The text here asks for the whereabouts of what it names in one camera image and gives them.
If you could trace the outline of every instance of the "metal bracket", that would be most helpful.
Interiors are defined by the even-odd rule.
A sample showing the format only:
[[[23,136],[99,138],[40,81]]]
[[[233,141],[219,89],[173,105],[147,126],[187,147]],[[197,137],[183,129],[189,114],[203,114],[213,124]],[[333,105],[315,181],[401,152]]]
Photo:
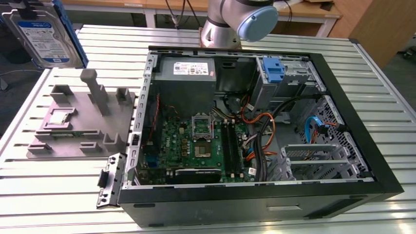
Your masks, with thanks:
[[[105,169],[101,170],[97,186],[101,188],[97,200],[97,209],[119,208],[119,194],[127,155],[117,153],[108,157]]]

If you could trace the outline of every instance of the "slotted aluminum table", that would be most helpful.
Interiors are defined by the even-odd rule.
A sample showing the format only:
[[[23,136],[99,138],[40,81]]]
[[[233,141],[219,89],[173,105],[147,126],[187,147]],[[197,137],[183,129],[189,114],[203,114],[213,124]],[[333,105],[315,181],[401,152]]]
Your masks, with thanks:
[[[140,89],[149,45],[199,46],[199,32],[84,25],[77,32],[100,84]],[[141,229],[121,209],[96,210],[107,158],[35,160],[27,145],[55,84],[87,91],[80,70],[45,70],[0,140],[0,233],[413,233],[416,114],[359,44],[347,39],[268,36],[244,48],[321,53],[405,192],[332,219]]]

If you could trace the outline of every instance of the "gray 3d-printed holder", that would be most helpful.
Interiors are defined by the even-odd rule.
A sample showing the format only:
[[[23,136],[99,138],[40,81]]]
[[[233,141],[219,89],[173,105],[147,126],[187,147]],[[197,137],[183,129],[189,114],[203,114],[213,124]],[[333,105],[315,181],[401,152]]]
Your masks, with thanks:
[[[80,79],[91,93],[72,92],[68,85],[53,87],[55,102],[28,146],[28,158],[108,157],[125,152],[135,94],[127,88],[107,93],[96,77],[95,70],[83,70]]]

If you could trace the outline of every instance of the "red wire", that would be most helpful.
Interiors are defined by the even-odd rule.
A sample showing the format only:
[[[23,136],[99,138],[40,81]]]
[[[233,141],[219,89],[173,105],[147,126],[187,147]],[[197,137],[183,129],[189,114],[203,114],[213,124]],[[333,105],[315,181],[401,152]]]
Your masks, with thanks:
[[[160,105],[160,99],[159,99],[159,94],[157,94],[157,108],[156,108],[156,114],[155,114],[155,118],[153,118],[153,122],[152,122],[152,129],[151,129],[148,142],[152,139],[152,135],[153,135],[153,129],[155,129],[156,119],[157,119],[157,115],[159,115],[159,105]]]
[[[328,125],[332,125],[332,126],[337,125],[336,123],[329,123],[329,122],[325,122],[324,124],[328,124]]]

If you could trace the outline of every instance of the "wooden table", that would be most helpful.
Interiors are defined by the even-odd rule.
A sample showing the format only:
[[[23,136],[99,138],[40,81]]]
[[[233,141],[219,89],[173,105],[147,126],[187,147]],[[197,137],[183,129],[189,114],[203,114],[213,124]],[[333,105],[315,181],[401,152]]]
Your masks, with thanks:
[[[208,0],[189,0],[195,14],[207,16]],[[183,0],[168,0],[173,14],[180,15],[183,8]],[[147,26],[156,28],[155,16],[157,14],[169,15],[165,0],[63,0],[67,10],[79,11],[107,11],[141,13],[145,15]],[[279,21],[288,21],[289,9],[283,9],[279,15]],[[192,15],[191,8],[185,4],[187,16]],[[320,9],[319,3],[301,2],[292,6],[292,22],[320,23],[321,26],[316,33],[317,37],[327,37],[331,29],[341,18],[341,13],[332,7],[331,11]]]

